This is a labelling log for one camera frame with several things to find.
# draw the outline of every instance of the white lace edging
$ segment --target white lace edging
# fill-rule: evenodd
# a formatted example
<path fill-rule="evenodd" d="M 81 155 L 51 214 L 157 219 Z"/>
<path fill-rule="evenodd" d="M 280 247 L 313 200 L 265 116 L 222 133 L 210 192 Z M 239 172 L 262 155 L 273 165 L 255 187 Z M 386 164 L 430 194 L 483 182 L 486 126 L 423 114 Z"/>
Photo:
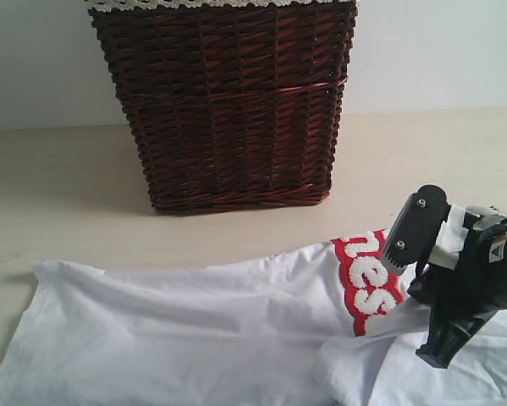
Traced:
<path fill-rule="evenodd" d="M 253 4 L 258 7 L 266 7 L 269 4 L 276 6 L 289 6 L 291 3 L 309 4 L 309 3 L 331 3 L 333 0 L 84 0 L 87 8 L 93 8 L 97 11 L 109 12 L 113 9 L 132 10 L 133 8 L 143 8 L 153 10 L 159 6 L 166 8 L 178 8 L 186 6 L 187 8 L 196 8 L 204 4 L 213 7 L 232 6 L 245 7 Z M 359 0 L 338 0 L 341 3 L 354 2 Z"/>

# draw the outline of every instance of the beige tabletop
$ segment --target beige tabletop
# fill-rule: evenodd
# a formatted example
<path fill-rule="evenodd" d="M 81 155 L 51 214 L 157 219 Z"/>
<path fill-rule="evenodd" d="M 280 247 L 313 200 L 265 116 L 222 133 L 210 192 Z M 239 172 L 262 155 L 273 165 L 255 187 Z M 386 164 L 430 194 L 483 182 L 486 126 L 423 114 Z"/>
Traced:
<path fill-rule="evenodd" d="M 348 115 L 320 206 L 162 217 L 128 128 L 0 132 L 0 360 L 35 288 L 34 259 L 113 269 L 241 261 L 390 226 L 427 183 L 507 209 L 507 108 Z"/>

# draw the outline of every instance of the brown wicker basket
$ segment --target brown wicker basket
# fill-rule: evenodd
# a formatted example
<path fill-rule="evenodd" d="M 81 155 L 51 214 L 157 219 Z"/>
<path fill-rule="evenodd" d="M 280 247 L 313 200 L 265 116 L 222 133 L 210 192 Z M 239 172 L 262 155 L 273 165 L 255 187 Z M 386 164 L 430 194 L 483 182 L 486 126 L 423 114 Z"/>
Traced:
<path fill-rule="evenodd" d="M 155 209 L 324 200 L 356 14 L 337 1 L 90 10 Z"/>

